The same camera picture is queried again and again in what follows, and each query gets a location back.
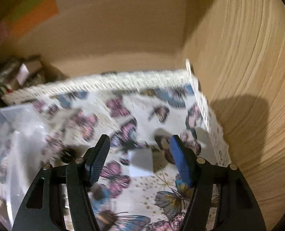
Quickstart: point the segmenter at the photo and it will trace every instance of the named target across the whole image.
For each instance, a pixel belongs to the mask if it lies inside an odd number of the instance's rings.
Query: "butterfly print tablecloth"
[[[145,91],[75,92],[32,102],[48,126],[40,164],[71,162],[93,147],[102,134],[111,149],[99,181],[89,190],[101,230],[177,231],[192,189],[178,175],[169,151],[177,134],[197,156],[215,164],[205,126],[190,85]],[[154,173],[130,177],[127,151],[150,148]],[[214,188],[207,230],[213,228],[218,191]],[[67,200],[65,220],[73,230]]]

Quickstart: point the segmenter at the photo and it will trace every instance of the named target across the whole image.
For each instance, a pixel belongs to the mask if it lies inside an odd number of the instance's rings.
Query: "metal pin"
[[[230,168],[232,169],[232,170],[237,170],[237,166],[235,165],[235,164],[230,164]]]
[[[44,170],[48,170],[49,168],[51,168],[51,164],[49,164],[49,163],[46,163],[46,164],[44,164],[43,166],[42,166],[42,168],[44,169]]]
[[[203,164],[205,163],[205,160],[202,157],[197,158],[197,163]]]
[[[84,161],[84,158],[82,158],[82,157],[78,157],[78,158],[75,159],[75,163],[77,163],[77,164],[80,164],[83,161]]]

